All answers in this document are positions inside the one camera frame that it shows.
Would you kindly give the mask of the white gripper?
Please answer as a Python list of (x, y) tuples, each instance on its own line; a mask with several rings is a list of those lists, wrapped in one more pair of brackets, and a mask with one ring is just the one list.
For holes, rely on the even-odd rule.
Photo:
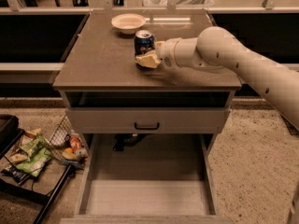
[(197, 38), (172, 38), (166, 41), (157, 41), (155, 48), (157, 48), (156, 52), (150, 51), (146, 54), (136, 55), (136, 63), (142, 67), (153, 69), (160, 64), (166, 67), (198, 68), (200, 66)]

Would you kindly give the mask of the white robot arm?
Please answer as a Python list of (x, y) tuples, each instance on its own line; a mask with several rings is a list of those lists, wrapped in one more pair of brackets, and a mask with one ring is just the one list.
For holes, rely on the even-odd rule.
[(160, 65), (237, 74), (292, 126), (299, 125), (299, 74), (242, 45), (220, 27), (206, 28), (196, 38), (174, 38), (136, 59), (147, 68)]

